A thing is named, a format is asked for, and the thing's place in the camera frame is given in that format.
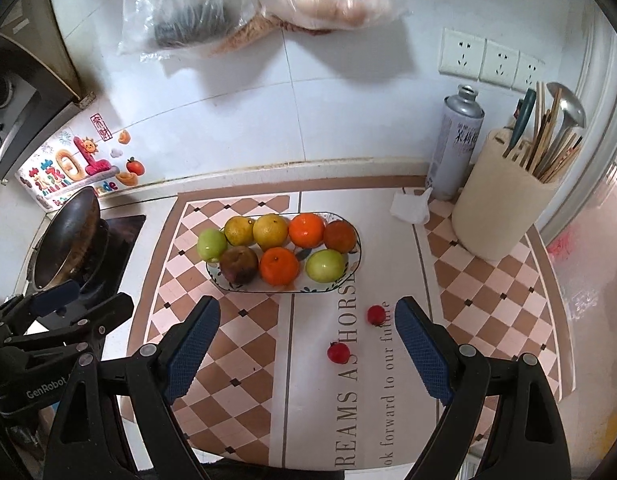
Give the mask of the small yellow citrus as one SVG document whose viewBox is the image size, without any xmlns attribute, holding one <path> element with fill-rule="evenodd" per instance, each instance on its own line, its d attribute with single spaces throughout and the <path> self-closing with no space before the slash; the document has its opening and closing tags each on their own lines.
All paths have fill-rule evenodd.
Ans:
<svg viewBox="0 0 617 480">
<path fill-rule="evenodd" d="M 231 246 L 252 246 L 255 243 L 253 228 L 255 221 L 250 217 L 231 217 L 224 225 L 223 231 Z"/>
</svg>

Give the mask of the oval patterned fruit plate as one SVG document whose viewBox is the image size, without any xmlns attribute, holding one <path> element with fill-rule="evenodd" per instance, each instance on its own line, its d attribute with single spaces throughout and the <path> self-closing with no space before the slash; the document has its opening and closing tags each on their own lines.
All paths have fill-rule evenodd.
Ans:
<svg viewBox="0 0 617 480">
<path fill-rule="evenodd" d="M 198 256 L 227 292 L 331 292 L 361 261 L 360 236 L 333 212 L 233 216 L 198 235 Z"/>
</svg>

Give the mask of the small green apple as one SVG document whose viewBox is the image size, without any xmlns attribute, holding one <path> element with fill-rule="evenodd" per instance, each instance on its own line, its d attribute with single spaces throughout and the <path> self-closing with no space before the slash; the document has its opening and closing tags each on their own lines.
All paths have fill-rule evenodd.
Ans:
<svg viewBox="0 0 617 480">
<path fill-rule="evenodd" d="M 217 261 L 228 248 L 225 234 L 219 229 L 205 229 L 200 232 L 197 252 L 202 261 Z"/>
</svg>

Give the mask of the large yellow citrus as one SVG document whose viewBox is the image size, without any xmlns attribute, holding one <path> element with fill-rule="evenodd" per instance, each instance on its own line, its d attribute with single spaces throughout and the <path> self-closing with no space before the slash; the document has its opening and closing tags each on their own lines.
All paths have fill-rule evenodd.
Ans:
<svg viewBox="0 0 617 480">
<path fill-rule="evenodd" d="M 263 252 L 287 244 L 288 222 L 279 214 L 264 214 L 254 222 L 253 237 Z"/>
</svg>

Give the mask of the large green apple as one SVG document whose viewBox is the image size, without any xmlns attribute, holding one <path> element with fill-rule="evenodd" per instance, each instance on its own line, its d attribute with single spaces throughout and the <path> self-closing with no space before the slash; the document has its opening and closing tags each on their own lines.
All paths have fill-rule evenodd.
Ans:
<svg viewBox="0 0 617 480">
<path fill-rule="evenodd" d="M 306 261 L 305 272 L 315 282 L 337 281 L 345 272 L 346 260 L 334 249 L 322 249 L 311 254 Z"/>
</svg>

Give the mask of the dark brown pear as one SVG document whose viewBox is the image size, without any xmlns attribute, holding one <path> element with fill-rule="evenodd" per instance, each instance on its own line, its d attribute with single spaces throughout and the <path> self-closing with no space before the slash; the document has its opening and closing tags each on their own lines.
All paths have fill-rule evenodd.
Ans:
<svg viewBox="0 0 617 480">
<path fill-rule="evenodd" d="M 258 255 L 248 246 L 231 247 L 220 256 L 220 271 L 231 285 L 245 285 L 258 275 Z"/>
</svg>

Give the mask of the crumpled white tissue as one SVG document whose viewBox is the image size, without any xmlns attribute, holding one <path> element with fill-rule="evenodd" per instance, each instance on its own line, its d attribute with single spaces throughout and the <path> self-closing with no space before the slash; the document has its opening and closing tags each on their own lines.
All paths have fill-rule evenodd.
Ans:
<svg viewBox="0 0 617 480">
<path fill-rule="evenodd" d="M 389 212 L 398 220 L 413 226 L 423 226 L 430 220 L 429 198 L 431 194 L 432 188 L 427 188 L 421 195 L 396 192 Z"/>
</svg>

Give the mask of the grey gas canister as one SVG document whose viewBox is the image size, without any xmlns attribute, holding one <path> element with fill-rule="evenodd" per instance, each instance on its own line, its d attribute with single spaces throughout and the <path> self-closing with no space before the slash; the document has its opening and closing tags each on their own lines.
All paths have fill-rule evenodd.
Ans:
<svg viewBox="0 0 617 480">
<path fill-rule="evenodd" d="M 452 200 L 462 185 L 485 118 L 473 87 L 461 84 L 444 99 L 441 128 L 425 185 L 435 200 Z"/>
</svg>

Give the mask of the dark orange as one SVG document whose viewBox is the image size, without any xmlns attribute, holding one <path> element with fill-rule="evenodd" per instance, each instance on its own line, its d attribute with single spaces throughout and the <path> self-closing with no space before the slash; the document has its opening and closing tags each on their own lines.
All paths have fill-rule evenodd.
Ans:
<svg viewBox="0 0 617 480">
<path fill-rule="evenodd" d="M 328 249 L 348 254 L 355 248 L 356 243 L 357 235 L 351 223 L 345 220 L 335 220 L 325 226 L 323 244 Z"/>
</svg>

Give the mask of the bright orange mandarin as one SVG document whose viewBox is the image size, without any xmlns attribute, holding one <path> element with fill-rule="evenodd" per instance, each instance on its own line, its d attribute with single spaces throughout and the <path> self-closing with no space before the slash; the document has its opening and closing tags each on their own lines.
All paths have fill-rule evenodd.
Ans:
<svg viewBox="0 0 617 480">
<path fill-rule="evenodd" d="M 288 234 L 296 247 L 316 248 L 321 245 L 325 220 L 314 212 L 298 214 L 289 223 Z"/>
</svg>

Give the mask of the white wall socket strip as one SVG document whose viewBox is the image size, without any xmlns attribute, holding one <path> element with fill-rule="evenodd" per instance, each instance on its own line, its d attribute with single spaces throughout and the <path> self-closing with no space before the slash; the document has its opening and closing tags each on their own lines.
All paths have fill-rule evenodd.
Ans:
<svg viewBox="0 0 617 480">
<path fill-rule="evenodd" d="M 543 78 L 546 63 L 540 58 L 468 32 L 444 28 L 438 71 L 525 91 Z"/>
</svg>

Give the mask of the green handled utensil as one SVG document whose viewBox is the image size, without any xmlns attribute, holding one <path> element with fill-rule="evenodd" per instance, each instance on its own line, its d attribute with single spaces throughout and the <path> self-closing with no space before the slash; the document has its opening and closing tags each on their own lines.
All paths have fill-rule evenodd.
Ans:
<svg viewBox="0 0 617 480">
<path fill-rule="evenodd" d="M 508 148 L 506 148 L 506 151 L 503 152 L 503 157 L 507 158 L 517 147 L 517 144 L 520 143 L 522 136 L 525 133 L 526 126 L 529 123 L 529 118 L 531 118 L 535 108 L 536 99 L 537 92 L 533 89 L 527 89 L 524 99 L 522 100 L 522 104 L 519 108 L 519 114 L 517 114 L 517 121 L 515 122 L 510 136 Z"/>
</svg>

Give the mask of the range hood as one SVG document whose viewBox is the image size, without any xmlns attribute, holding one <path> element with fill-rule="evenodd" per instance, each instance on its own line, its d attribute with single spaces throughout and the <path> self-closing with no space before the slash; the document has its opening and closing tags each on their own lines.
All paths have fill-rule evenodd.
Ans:
<svg viewBox="0 0 617 480">
<path fill-rule="evenodd" d="M 0 23 L 0 180 L 81 110 L 86 96 L 51 0 L 18 0 Z"/>
</svg>

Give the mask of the red cherry tomato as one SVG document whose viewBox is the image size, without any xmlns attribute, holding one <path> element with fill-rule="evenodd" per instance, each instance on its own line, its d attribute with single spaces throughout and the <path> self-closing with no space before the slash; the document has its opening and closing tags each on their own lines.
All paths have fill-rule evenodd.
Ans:
<svg viewBox="0 0 617 480">
<path fill-rule="evenodd" d="M 351 359 L 351 350 L 343 342 L 333 342 L 327 350 L 327 356 L 335 364 L 347 364 Z"/>
<path fill-rule="evenodd" d="M 381 327 L 387 320 L 386 308 L 381 304 L 375 304 L 367 310 L 367 321 L 372 326 Z"/>
</svg>

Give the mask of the black gas stove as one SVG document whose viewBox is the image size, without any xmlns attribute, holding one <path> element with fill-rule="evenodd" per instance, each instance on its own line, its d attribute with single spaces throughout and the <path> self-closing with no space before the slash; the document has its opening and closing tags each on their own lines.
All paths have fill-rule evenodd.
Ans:
<svg viewBox="0 0 617 480">
<path fill-rule="evenodd" d="M 38 322 L 47 330 L 69 326 L 114 296 L 145 222 L 144 214 L 101 219 L 83 266 L 72 276 L 81 286 L 80 294 L 66 306 L 39 318 Z"/>
</svg>

